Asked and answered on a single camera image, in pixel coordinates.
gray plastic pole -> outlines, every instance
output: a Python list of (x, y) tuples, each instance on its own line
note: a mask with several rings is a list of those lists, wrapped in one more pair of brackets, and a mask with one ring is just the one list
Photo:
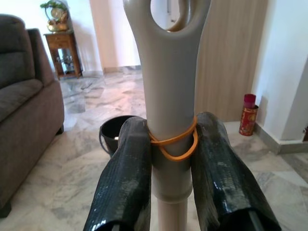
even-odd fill
[[(123, 2), (141, 60), (149, 130), (158, 140), (180, 135), (193, 123), (197, 55), (211, 1), (179, 0), (180, 18), (169, 30), (153, 20), (151, 0)], [(187, 137), (165, 148), (180, 156), (191, 144)], [(190, 160), (169, 161), (158, 148), (152, 153), (160, 231), (185, 231), (193, 188)]]

potted plant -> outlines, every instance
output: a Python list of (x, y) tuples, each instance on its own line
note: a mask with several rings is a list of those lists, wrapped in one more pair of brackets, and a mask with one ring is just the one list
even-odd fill
[(41, 4), (40, 7), (45, 9), (45, 14), (48, 18), (48, 30), (50, 30), (51, 32), (68, 30), (68, 10), (63, 2), (59, 0), (50, 0), (46, 3)]

handle hole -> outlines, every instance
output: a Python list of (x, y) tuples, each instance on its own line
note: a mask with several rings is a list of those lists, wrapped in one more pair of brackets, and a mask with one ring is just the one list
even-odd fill
[(180, 17), (179, 0), (151, 0), (151, 14), (156, 24), (167, 30)]

baseboard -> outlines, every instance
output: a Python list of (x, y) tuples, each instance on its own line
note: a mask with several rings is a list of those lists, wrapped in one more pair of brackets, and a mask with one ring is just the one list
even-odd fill
[(131, 71), (140, 71), (140, 70), (141, 70), (141, 65), (106, 67), (104, 68), (104, 73), (113, 73), (113, 72), (130, 73)]
[(281, 144), (271, 137), (258, 123), (255, 125), (255, 133), (275, 154), (308, 152), (308, 142)]
[(83, 77), (103, 77), (103, 71), (83, 71)]

table drawer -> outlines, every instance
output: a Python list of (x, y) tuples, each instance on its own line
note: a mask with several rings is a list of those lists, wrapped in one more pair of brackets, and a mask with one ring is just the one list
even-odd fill
[(47, 37), (48, 42), (63, 42), (68, 41), (69, 36), (68, 35), (52, 35)]
[(57, 42), (49, 42), (49, 47), (51, 49), (60, 49), (60, 48), (68, 48), (69, 44), (67, 41), (57, 41)]

